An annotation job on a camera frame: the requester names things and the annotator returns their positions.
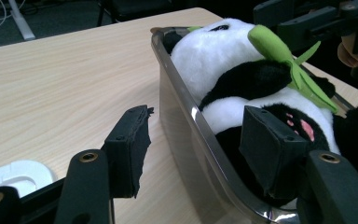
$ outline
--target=floor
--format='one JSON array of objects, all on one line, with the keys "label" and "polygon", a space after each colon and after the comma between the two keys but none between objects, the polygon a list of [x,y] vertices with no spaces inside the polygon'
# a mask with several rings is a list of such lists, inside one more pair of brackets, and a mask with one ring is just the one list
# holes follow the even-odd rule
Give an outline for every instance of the floor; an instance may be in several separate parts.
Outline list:
[{"label": "floor", "polygon": [[[18,0],[20,7],[23,0]],[[0,46],[25,41],[10,15],[9,4],[0,5]],[[100,7],[97,0],[25,0],[21,14],[35,38],[44,38],[94,28]],[[103,25],[111,24],[109,16],[103,16]]]}]

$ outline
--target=person's hand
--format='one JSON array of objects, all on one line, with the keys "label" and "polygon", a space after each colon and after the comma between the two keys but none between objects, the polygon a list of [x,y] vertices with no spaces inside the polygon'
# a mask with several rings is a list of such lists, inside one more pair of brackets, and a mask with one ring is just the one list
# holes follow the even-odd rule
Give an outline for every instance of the person's hand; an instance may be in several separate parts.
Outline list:
[{"label": "person's hand", "polygon": [[356,34],[342,36],[342,42],[337,49],[338,58],[349,67],[358,66],[358,54],[352,54]]}]

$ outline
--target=green plush leaf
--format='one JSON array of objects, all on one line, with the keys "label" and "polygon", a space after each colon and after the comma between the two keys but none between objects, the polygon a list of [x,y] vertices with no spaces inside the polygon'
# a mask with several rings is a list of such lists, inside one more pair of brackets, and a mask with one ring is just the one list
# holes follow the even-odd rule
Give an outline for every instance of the green plush leaf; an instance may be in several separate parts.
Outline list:
[{"label": "green plush leaf", "polygon": [[198,30],[200,28],[202,28],[202,26],[190,26],[190,27],[187,27],[187,30],[189,32],[193,32],[193,31]]},{"label": "green plush leaf", "polygon": [[263,25],[255,26],[249,32],[248,38],[266,59],[287,63],[289,65],[291,68],[292,82],[288,87],[298,90],[304,97],[311,100],[317,106],[328,108],[332,112],[337,113],[336,104],[328,98],[322,89],[300,67],[303,62],[313,55],[319,47],[320,42],[312,46],[295,60],[287,45],[269,28]]}]

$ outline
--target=wooden table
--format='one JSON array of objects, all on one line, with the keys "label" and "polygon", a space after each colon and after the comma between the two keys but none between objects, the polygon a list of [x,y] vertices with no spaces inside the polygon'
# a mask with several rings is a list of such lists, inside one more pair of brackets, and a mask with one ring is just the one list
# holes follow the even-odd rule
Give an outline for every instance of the wooden table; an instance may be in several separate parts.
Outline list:
[{"label": "wooden table", "polygon": [[115,200],[116,221],[200,223],[158,119],[150,29],[220,19],[193,8],[1,47],[0,166],[39,161],[63,178],[69,160],[100,148],[128,108],[153,106],[141,189],[136,200]]}]

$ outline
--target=stuffed panda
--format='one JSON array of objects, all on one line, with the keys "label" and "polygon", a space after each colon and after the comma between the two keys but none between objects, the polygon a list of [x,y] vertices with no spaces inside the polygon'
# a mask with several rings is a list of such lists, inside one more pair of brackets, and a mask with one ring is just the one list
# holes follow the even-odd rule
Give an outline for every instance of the stuffed panda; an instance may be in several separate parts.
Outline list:
[{"label": "stuffed panda", "polygon": [[346,157],[358,171],[358,108],[335,114],[335,87],[310,77],[268,28],[224,19],[167,46],[172,62],[222,149],[255,195],[280,206],[290,200],[265,195],[239,152],[246,105],[263,108],[309,141],[310,149]]}]

